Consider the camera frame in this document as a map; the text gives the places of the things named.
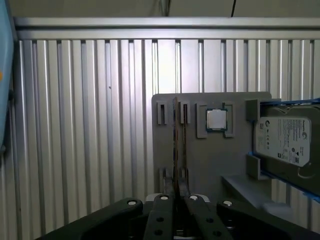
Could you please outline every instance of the gray 3d-printed holder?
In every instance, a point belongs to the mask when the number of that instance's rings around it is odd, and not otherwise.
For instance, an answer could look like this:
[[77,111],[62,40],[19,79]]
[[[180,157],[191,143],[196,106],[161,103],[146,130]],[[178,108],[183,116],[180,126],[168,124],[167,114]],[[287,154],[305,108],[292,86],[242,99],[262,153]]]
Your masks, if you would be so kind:
[[[186,124],[186,161],[191,193],[208,196],[215,203],[229,197],[221,176],[246,175],[247,154],[253,146],[253,125],[247,121],[247,100],[270,100],[268,92],[156,94],[152,98],[155,190],[160,191],[159,169],[173,170],[174,98],[179,102],[178,166],[183,162],[183,122]],[[226,132],[207,132],[206,110],[227,112]]]

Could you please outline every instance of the aluminum panel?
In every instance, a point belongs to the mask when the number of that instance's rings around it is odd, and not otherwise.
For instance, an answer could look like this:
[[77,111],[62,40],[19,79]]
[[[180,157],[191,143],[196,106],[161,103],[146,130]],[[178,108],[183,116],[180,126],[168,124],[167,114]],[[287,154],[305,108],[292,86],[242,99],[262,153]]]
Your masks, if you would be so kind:
[[[87,21],[90,28],[84,19],[18,20],[1,239],[34,239],[124,197],[154,193],[154,94],[320,97],[318,19],[150,20],[161,29],[145,19]],[[306,215],[301,192],[273,180],[272,199],[291,203],[297,223],[308,227],[312,218],[318,231],[319,213]]]
[[61,126],[62,126],[62,156],[63,178],[66,183],[64,204],[67,209],[66,221],[78,219],[77,173],[75,154],[75,112],[74,83],[72,71],[72,42],[61,42]]
[[221,46],[221,40],[203,41],[203,81],[205,93],[219,93],[223,91]]
[[123,139],[123,166],[124,166],[124,196],[133,195],[132,171],[132,135],[131,120],[135,119],[135,59],[134,46],[128,40],[121,41],[121,76],[122,76],[122,139]]
[[74,81],[74,131],[75,131],[75,156],[76,156],[76,181],[78,217],[86,216],[87,208],[87,177],[84,133],[84,103],[83,103],[83,51],[81,41],[72,41],[73,81]]
[[97,88],[99,106],[99,165],[101,207],[110,204],[109,145],[108,145],[108,108],[106,78],[106,42],[97,41]]

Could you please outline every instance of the metal bolt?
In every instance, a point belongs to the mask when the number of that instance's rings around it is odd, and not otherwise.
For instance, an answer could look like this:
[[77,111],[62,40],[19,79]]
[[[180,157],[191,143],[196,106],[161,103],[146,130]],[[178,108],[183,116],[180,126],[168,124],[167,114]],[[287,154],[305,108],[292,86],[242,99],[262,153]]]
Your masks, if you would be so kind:
[[129,201],[129,202],[128,202],[128,205],[135,205],[135,204],[136,204],[135,201]]
[[191,195],[189,198],[192,199],[192,200],[197,200],[198,199],[198,197],[195,196],[195,195]]
[[223,204],[227,205],[228,207],[232,206],[232,202],[231,201],[224,201]]

